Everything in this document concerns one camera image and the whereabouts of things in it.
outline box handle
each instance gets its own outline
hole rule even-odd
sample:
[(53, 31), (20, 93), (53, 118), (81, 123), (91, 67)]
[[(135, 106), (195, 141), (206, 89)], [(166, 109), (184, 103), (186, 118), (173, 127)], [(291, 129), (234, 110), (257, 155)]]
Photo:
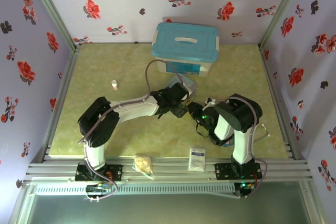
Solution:
[(191, 42), (191, 43), (197, 43), (197, 39), (192, 39), (192, 38), (184, 38), (184, 37), (176, 37), (176, 41), (186, 41), (186, 42)]

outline glass panel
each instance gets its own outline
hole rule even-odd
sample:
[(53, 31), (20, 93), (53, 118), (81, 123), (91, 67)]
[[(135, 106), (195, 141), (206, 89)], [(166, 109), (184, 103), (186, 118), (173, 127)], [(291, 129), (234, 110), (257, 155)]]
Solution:
[(214, 195), (36, 196), (28, 223), (309, 223), (297, 183), (265, 183), (251, 198)]

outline floral wallpaper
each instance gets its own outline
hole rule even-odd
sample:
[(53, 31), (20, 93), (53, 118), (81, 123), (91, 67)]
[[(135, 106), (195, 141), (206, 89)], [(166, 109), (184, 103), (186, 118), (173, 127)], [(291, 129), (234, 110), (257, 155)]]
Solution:
[(336, 0), (292, 0), (264, 46), (287, 127), (336, 223)]
[(1, 0), (0, 223), (43, 145), (70, 49), (40, 0)]
[(167, 19), (215, 26), (222, 43), (259, 43), (281, 0), (52, 1), (75, 43), (81, 38), (87, 38), (85, 42), (151, 42), (157, 25)]

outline green tabletop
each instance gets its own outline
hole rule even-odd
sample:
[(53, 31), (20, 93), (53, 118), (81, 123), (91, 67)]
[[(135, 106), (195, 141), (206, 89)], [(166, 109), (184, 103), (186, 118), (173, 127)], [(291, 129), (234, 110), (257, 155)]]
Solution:
[[(83, 155), (78, 118), (101, 96), (109, 101), (125, 101), (146, 94), (144, 71), (154, 57), (150, 44), (84, 44), (75, 65), (62, 108), (50, 155)], [(161, 73), (156, 64), (149, 69), (152, 90), (163, 88), (173, 74)], [(207, 97), (219, 100), (234, 93), (250, 98), (261, 106), (264, 123), (271, 134), (254, 144), (257, 157), (287, 158), (277, 116), (257, 45), (221, 45), (219, 58), (207, 77), (188, 76), (197, 82), (195, 102)], [(118, 90), (111, 81), (117, 80)], [(206, 148), (207, 157), (230, 157), (233, 147), (218, 147), (198, 135), (189, 114), (176, 118), (172, 113), (145, 116), (120, 123), (106, 143), (109, 156), (134, 156), (142, 153), (156, 157), (188, 157), (193, 146)], [(265, 134), (262, 127), (256, 138)]]

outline blue plastic box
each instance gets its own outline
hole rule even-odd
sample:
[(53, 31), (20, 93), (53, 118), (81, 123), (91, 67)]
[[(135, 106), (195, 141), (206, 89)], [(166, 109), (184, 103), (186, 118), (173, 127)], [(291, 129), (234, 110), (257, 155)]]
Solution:
[[(155, 31), (152, 54), (168, 61), (179, 73), (206, 76), (218, 59), (218, 30), (211, 26), (184, 23), (160, 23)], [(161, 72), (174, 73), (165, 63), (158, 62)]]

